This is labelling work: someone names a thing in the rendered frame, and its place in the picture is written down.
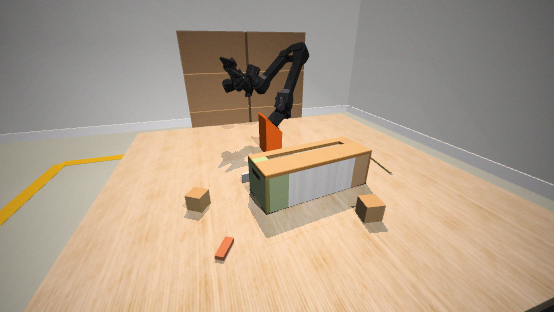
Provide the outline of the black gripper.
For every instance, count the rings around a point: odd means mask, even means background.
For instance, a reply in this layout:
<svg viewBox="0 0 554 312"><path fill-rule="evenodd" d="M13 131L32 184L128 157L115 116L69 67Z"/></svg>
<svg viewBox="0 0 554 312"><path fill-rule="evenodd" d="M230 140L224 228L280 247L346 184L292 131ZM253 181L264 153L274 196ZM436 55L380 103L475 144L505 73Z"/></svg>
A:
<svg viewBox="0 0 554 312"><path fill-rule="evenodd" d="M243 74L240 69L236 69L237 63L233 58L228 59L220 57L219 59L224 64L224 70L230 75L234 88L238 92L242 91L249 84L249 79L247 78L247 76Z"/></svg>

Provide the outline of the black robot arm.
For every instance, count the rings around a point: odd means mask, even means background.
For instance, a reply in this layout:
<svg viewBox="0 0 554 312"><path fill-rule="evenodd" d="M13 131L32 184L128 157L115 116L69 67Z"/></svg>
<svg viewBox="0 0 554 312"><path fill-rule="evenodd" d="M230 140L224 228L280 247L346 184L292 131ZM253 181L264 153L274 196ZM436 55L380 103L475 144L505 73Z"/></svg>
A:
<svg viewBox="0 0 554 312"><path fill-rule="evenodd" d="M293 55L289 55L291 52L293 52ZM299 42L290 45L285 50L282 50L268 69L261 75L259 75L259 67L252 64L249 64L247 67L245 75L249 79L249 84L243 90L246 92L245 97L251 97L253 90L255 90L258 94L264 94L269 88L271 80L281 70L281 68L287 62L293 62L284 89L282 91L278 91L277 96L275 97L276 103L274 107L276 109L268 118L266 117L276 127L283 121L284 118L289 119L291 117L293 92L301 68L307 62L308 58L309 52L306 44L304 42ZM222 85L226 93L235 90L231 77L230 79L223 80Z"/></svg>

